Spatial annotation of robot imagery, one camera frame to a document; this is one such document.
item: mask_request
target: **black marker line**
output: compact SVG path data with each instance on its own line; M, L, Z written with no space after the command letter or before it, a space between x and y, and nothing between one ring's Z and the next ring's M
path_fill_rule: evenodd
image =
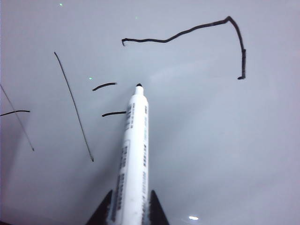
M69 83L68 83L68 80L67 80L65 71L64 71L64 69L63 69L63 67L62 67L62 64L61 64L61 62L60 62L60 59L58 58L58 55L56 54L56 52L54 52L54 54L55 54L55 56L56 56L56 58L57 58L57 61L58 61L59 64L60 64L60 68L61 68L62 74L64 75L64 78L65 78L66 83L67 83L67 87L69 88L69 92L70 92L70 94L71 94L71 97L72 97L72 100L73 100L73 104L74 104L74 106L75 106L75 110L76 110L76 114L77 114L77 117L78 117L78 120L79 120L80 128L81 128L81 131L82 131L82 134L83 134L83 138L84 138L86 147L88 148L88 151L89 151L89 154L90 154L90 158L91 158L92 162L94 162L94 157L92 156L92 154L91 154L91 152L90 152L90 148L89 148L88 142L87 142L87 140L86 140L85 133L84 133L84 131L83 131L83 126L82 126L82 124L81 124L81 120L80 120L80 117L79 117L79 114L78 114L77 106L76 106L76 103L75 103L73 94L72 94L72 92L71 92L71 88L70 88L70 85L69 85Z
M5 113L5 114L1 114L0 116L6 116L6 115L9 115L9 114L12 114L12 113L17 113L17 112L26 112L26 113L30 113L29 110L16 110L16 111L7 112L7 113Z
M169 42L169 41L172 41L173 39L183 35L183 34L187 34L187 33L190 33L196 29L200 29L200 28L205 28L205 27L212 27L212 26L217 26L217 25L221 25L221 24L225 24L227 22L231 22L231 24L234 26L238 36L239 36L239 40L240 40L240 48L241 48L241 52L242 52L242 76L240 76L238 78L238 80L241 80L241 79L245 79L246 78L246 50L244 49L244 44L243 44L243 38L240 34L240 29L237 25L237 23L230 17L226 17L224 20L219 20L219 21L216 21L216 22L211 22L211 23L206 23L206 24L202 24L202 25L198 25L198 26L195 26L189 30L184 30L182 32L179 32L178 34L166 39L166 40L160 40L160 39L152 39L152 38L147 38L147 39L133 39L133 38L124 38L122 39L122 44L123 46L124 45L124 42L125 41L135 41L135 42L147 42L147 41L152 41L152 42L160 42L160 43L166 43L166 42Z
M24 128L22 122L21 122L20 117L19 117L18 114L16 113L16 110L15 110L13 104L12 104L11 101L9 100L8 95L7 95L6 92L4 91L4 89L3 89L3 87L2 87L1 84L0 84L0 86L1 86L2 91L3 91L4 94L5 94L6 98L8 99L8 102L9 102L10 106L13 108L15 115L16 115L17 118L18 118L18 121L19 121L19 123L20 123L20 125L21 125L21 127L22 127L23 132L24 132L25 135L26 135L26 138L27 138L27 140L28 140L28 142L29 142L29 144L30 144L30 146L31 146L31 149L34 151L34 148L33 148L33 146L32 146L32 143L31 143L31 141L30 141L30 139L29 139L29 137L28 137L28 134L27 134L27 132L26 132L26 130L25 130L25 128Z
M115 82L112 82L112 83L105 83L105 84L102 84L102 85L100 85L100 86L94 88L93 91L98 90L99 88L102 88L102 87L106 87L106 86L109 86L109 85L116 85L116 84L117 84L117 83L115 83Z
M102 117L109 116L109 115L116 115L116 114L126 114L126 111L122 112L109 112L102 115Z

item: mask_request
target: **drawn line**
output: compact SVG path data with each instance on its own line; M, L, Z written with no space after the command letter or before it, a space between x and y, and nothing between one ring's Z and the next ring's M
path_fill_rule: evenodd
M109 86L109 85L116 85L116 84L117 84L117 83L115 83L115 82L112 82L112 83L105 83L105 84L102 84L102 85L100 85L100 86L94 88L93 91L98 90L99 88L102 88L102 87L106 87L106 86Z
M6 116L6 115L9 115L9 114L12 114L12 113L17 113L17 112L27 112L27 113L30 113L29 110L16 110L16 111L7 112L5 114L1 114L0 116Z
M61 64L61 62L60 62L60 59L59 59L58 55L56 54L56 52L54 52L54 54L55 54L55 56L56 56L56 58L57 58L58 63L60 64L60 68L61 68L62 74L64 75L64 78L65 78L66 83L67 83L67 87L69 88L69 92L70 92L71 97L72 97L72 100L73 100L73 104L74 104L74 107L75 107L75 110L76 110L76 114L77 114L77 117L78 117L78 120L79 120L80 128L81 128L81 131L82 131L82 134L83 134L83 138L84 138L86 147L88 148L88 151L89 151L89 154L90 154L90 158L91 158L92 162L94 162L94 157L92 156L92 154L91 154L91 152L90 152L90 148L89 148L88 142L87 142L86 137L85 137L85 133L84 133L84 130L83 130L83 126L82 126L82 124L81 124L81 120L80 120L80 116L79 116L79 113L78 113L78 110L77 110L77 106L76 106L76 103L75 103L73 94L72 94L72 92L71 92L71 88L70 88L69 82L68 82L68 80L67 80L65 71L64 71L64 69L63 69L63 67L62 67L62 64Z
M22 127L23 132L24 132L25 135L26 135L26 138L27 138L27 140L28 140L28 142L29 142L29 144L30 144L30 146L31 146L31 149L34 151L34 148L33 148L33 146L32 146L32 143L31 143L31 141L30 141L30 139L29 139L29 137L28 137L27 132L25 131L25 128L24 128L24 126L23 126L23 124L22 124L22 122L21 122L20 117L19 117L18 114L16 113L16 110L15 110L13 104L11 103L10 99L8 98L8 95L7 95L6 92L4 91L4 89L3 89L3 87L2 87L1 84L0 84L0 86L1 86L2 91L3 91L4 94L5 94L6 98L8 99L8 102L9 102L10 106L13 108L13 110L14 110L13 112L15 113L15 115L16 115L17 118L18 118L18 121L19 121L19 123L20 123L20 125L21 125L21 127Z
M116 115L116 114L126 114L126 111L122 112L109 112L102 115L102 117L109 116L109 115Z
M168 39L165 39L165 40L161 40L161 39L152 39L152 38L147 38L147 39L133 39L133 38L124 38L122 39L122 44L123 46L124 45L124 42L125 41L135 41L135 42L147 42L147 41L152 41L152 42L160 42L160 43L166 43L166 42L169 42L169 41L172 41L173 39L175 38L178 38L179 36L183 35L183 34L187 34L187 33L190 33L196 29L201 29L201 28L205 28L205 27L212 27L212 26L217 26L217 25L221 25L221 24L225 24L227 22L230 22L237 34L238 34L238 37L239 37L239 40L240 40L240 48L241 48L241 52L242 52L242 76L240 76L238 78L238 80L241 80L241 79L245 79L246 78L246 49L244 48L244 44L243 44L243 38L240 34L240 29L237 25L237 23L230 17L226 17L224 20L219 20L219 21L215 21L215 22L211 22L211 23L206 23L206 24L201 24L201 25L198 25L198 26L195 26L191 29L188 29L188 30L184 30L182 32L179 32L178 34L168 38Z

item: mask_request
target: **white surface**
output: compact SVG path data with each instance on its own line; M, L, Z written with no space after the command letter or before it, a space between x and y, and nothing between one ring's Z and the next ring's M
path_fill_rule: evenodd
M171 225L300 224L299 14L285 1L1 2L1 83L16 116L1 117L1 219L83 225L115 188L126 110L147 91L149 189ZM239 25L246 79L231 24ZM69 79L83 128L53 51ZM108 82L118 85L91 91ZM1 113L11 111L1 94Z

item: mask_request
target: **white marker body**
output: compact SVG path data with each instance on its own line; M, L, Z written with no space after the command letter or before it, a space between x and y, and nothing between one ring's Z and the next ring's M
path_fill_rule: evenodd
M148 200L148 101L136 86L127 121L117 185L115 223L141 225Z

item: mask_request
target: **black line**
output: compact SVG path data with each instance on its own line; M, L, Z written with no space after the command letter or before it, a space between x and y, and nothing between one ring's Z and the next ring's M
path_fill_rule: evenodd
M12 113L17 113L17 112L27 112L27 113L30 113L29 110L16 110L16 111L7 112L5 114L1 114L0 116L6 116L6 115L9 115L9 114L12 114Z
M24 132L25 135L26 135L26 138L27 138L27 140L28 140L28 142L29 142L29 144L30 144L30 146L31 146L31 149L34 151L34 148L33 148L33 146L32 146L32 143L31 143L31 141L30 141L30 139L29 139L29 136L28 136L28 134L27 134L27 132L26 132L26 130L25 130L25 128L24 128L24 125L23 125L22 122L21 122L20 117L19 117L18 114L16 113L16 110L15 110L13 104L11 103L10 99L8 98L8 95L7 95L6 92L4 91L4 89L3 89L3 87L2 87L1 84L0 84L0 86L1 86L2 91L3 91L4 94L5 94L6 98L8 99L8 102L9 102L10 106L13 108L13 111L14 111L15 115L16 115L17 118L18 118L18 121L19 121L19 123L20 123L20 125L21 125L21 127L22 127L23 132Z
M109 115L116 115L116 114L126 114L126 111L122 112L109 112L102 115L102 117L109 116Z
M112 82L112 83L105 83L105 84L102 84L102 85L100 85L100 86L94 88L93 91L98 90L99 88L102 88L102 87L106 87L106 86L109 86L109 85L116 85L116 84L117 84L117 83L115 83L115 82Z
M79 124L80 124L80 128L81 128L81 131L82 131L82 134L83 134L84 141L85 141L85 143L86 143L86 147L88 148L88 151L89 151L90 158L91 158L92 162L94 162L94 157L92 156L92 154L91 154L91 152L90 152L90 148L89 148L88 142L87 142L87 140L86 140L85 133L84 133L84 131L83 131L83 126L82 126L82 124L81 124L81 120L80 120L80 117L79 117L79 114L78 114L77 106L76 106L76 103L75 103L73 94L72 94L72 92L71 92L71 88L70 88L70 85L69 85L69 83L68 83L68 80L67 80L65 71L64 71L64 69L63 69L63 67L62 67L62 64L61 64L61 62L60 62L60 59L59 59L58 55L56 54L56 52L54 52L54 54L55 54L55 56L56 56L56 58L57 58L57 61L58 61L59 64L60 64L60 68L61 68L62 74L64 75L64 78L65 78L65 80L66 80L66 82L67 82L67 87L69 88L69 92L70 92L70 94L71 94L71 97L72 97L72 100L73 100L73 104L74 104L74 106L75 106L76 114L77 114L77 117L78 117L78 120L79 120Z
M241 79L245 79L246 78L246 50L244 49L244 44L243 44L243 38L240 34L240 29L237 25L237 23L230 17L226 17L224 20L219 20L219 21L215 21L215 22L211 22L211 23L206 23L206 24L201 24L201 25L198 25L198 26L195 26L191 29L188 29L188 30L184 30L182 32L179 32L178 34L168 38L168 39L165 39L165 40L160 40L160 39L152 39L152 38L147 38L147 39L133 39L133 38L124 38L122 39L122 44L123 46L124 45L124 42L125 41L135 41L135 42L147 42L147 41L152 41L152 42L160 42L160 43L166 43L166 42L169 42L169 41L172 41L173 39L183 35L183 34L187 34L187 33L190 33L196 29L200 29L200 28L205 28L205 27L212 27L212 26L217 26L217 25L221 25L221 24L225 24L227 22L230 22L238 36L239 36L239 40L240 40L240 48L241 48L241 52L242 52L242 76L240 76L238 78L238 80L241 80Z

